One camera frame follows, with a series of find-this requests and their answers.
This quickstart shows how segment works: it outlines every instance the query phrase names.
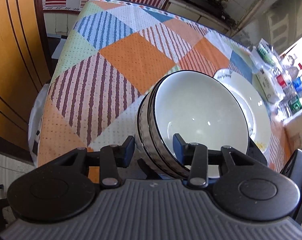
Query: bowl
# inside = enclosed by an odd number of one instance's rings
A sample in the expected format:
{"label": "bowl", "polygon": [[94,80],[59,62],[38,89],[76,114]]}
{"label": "bowl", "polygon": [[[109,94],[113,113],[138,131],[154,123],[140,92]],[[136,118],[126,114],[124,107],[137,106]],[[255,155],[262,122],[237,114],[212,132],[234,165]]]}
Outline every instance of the bowl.
{"label": "bowl", "polygon": [[[183,176],[189,173],[175,158],[175,133],[187,143],[201,143],[210,150],[230,145],[247,153],[249,134],[244,114],[234,96],[214,78],[196,71],[178,71],[166,76],[152,92],[150,136],[158,155],[175,172]],[[210,165],[209,177],[219,177],[217,166]]]}

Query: metal screw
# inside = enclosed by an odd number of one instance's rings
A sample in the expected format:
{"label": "metal screw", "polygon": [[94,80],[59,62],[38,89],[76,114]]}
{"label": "metal screw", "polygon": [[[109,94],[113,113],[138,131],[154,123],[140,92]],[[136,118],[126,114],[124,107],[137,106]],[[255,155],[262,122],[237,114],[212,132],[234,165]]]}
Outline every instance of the metal screw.
{"label": "metal screw", "polygon": [[206,183],[206,181],[203,178],[195,177],[195,178],[190,179],[190,183],[194,186],[202,186]]}
{"label": "metal screw", "polygon": [[118,184],[118,180],[116,178],[105,178],[102,180],[102,184],[105,186],[116,186]]}

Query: pipe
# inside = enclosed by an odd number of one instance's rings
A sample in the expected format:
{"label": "pipe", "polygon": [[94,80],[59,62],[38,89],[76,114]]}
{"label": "pipe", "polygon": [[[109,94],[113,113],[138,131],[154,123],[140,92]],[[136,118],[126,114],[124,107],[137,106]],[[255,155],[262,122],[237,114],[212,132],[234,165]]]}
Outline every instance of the pipe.
{"label": "pipe", "polygon": [[261,5],[264,1],[265,0],[256,0],[256,2],[250,6],[250,8],[245,13],[245,15],[243,15],[243,17],[238,22],[235,29],[231,32],[230,37],[233,37],[234,35],[236,35],[239,31],[241,31],[246,26],[248,21],[250,21],[250,19],[257,12],[257,10],[261,7]]}

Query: gray ribbed surface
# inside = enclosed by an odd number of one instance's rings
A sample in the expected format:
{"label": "gray ribbed surface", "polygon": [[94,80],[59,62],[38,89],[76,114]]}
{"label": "gray ribbed surface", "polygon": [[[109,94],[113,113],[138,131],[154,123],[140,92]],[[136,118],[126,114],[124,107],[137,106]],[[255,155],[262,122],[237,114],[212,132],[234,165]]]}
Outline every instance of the gray ribbed surface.
{"label": "gray ribbed surface", "polygon": [[83,214],[65,222],[35,225],[17,220],[3,239],[302,239],[290,218],[250,224],[219,211],[204,191],[185,188],[180,180],[126,180],[104,190]]}

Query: stove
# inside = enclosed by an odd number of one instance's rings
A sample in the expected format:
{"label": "stove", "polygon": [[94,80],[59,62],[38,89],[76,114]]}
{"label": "stove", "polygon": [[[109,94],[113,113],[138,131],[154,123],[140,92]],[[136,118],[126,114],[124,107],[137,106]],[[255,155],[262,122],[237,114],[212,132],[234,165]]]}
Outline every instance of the stove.
{"label": "stove", "polygon": [[235,20],[233,20],[229,14],[224,11],[221,4],[215,0],[183,0],[189,4],[192,4],[205,12],[216,17],[219,21],[224,22],[227,26],[232,28],[235,25]]}
{"label": "stove", "polygon": [[[147,179],[122,180],[117,167],[129,166],[133,136],[99,152],[76,148],[23,175],[7,192],[18,219],[0,239],[302,239],[291,218],[299,189],[256,159],[257,148],[250,157],[175,137],[183,164],[191,164],[185,180],[161,179],[142,159]],[[221,175],[211,183],[209,164],[218,164]],[[87,177],[89,166],[100,167],[99,184]],[[286,172],[293,166],[292,159]]]}

